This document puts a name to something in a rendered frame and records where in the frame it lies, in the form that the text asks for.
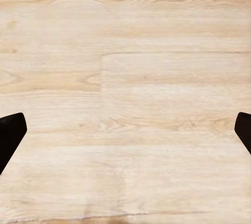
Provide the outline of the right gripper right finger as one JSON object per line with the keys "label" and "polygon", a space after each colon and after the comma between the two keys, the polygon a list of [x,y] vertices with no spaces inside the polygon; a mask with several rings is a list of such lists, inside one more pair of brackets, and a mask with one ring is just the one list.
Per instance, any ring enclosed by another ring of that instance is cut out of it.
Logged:
{"label": "right gripper right finger", "polygon": [[238,113],[234,130],[251,154],[251,114],[244,112]]}

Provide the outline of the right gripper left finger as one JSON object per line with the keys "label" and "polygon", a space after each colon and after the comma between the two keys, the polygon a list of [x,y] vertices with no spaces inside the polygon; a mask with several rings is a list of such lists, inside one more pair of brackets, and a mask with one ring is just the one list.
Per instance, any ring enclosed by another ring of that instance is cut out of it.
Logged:
{"label": "right gripper left finger", "polygon": [[22,112],[0,118],[0,175],[27,133]]}

